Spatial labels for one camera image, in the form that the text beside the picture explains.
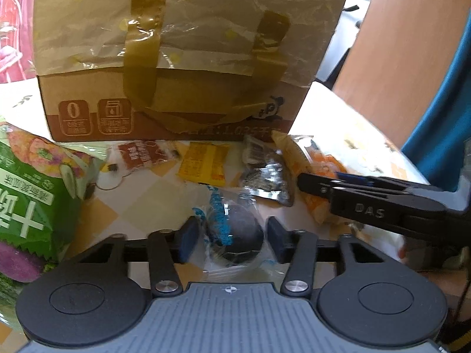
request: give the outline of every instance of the round black pad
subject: round black pad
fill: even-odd
[[[340,336],[399,348],[434,338],[447,302],[436,285],[401,263],[354,263],[324,285],[317,310]]]
[[[367,285],[358,292],[358,299],[366,309],[379,314],[399,314],[414,302],[412,293],[391,283]]]
[[[33,340],[83,347],[110,340],[135,325],[145,295],[131,279],[101,264],[57,268],[27,285],[16,314]]]

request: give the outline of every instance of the orange snack packet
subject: orange snack packet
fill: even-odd
[[[288,135],[273,130],[271,137],[283,153],[284,161],[293,177],[300,173],[322,175],[336,178],[337,172],[347,172],[345,167],[332,155],[324,155],[317,147],[313,137],[308,135]],[[319,223],[343,223],[341,217],[330,214],[329,201],[301,192],[314,220]]]

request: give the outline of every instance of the blue fabric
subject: blue fabric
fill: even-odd
[[[402,152],[430,184],[454,191],[471,137],[471,14],[450,69]]]

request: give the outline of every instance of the wooden door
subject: wooden door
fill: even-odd
[[[471,0],[371,0],[334,92],[401,147],[456,52]]]

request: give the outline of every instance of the yellow snack packet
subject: yellow snack packet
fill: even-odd
[[[224,162],[229,151],[228,144],[190,142],[177,175],[195,183],[224,186]]]
[[[345,167],[332,155],[324,155],[317,148],[311,136],[288,135],[273,130],[271,137],[283,154],[284,161],[288,166],[294,179],[300,173],[322,175],[323,177],[335,178],[336,172],[347,172]],[[301,192],[306,206],[314,218],[319,223],[338,224],[344,219],[332,215],[329,212],[329,201]]]

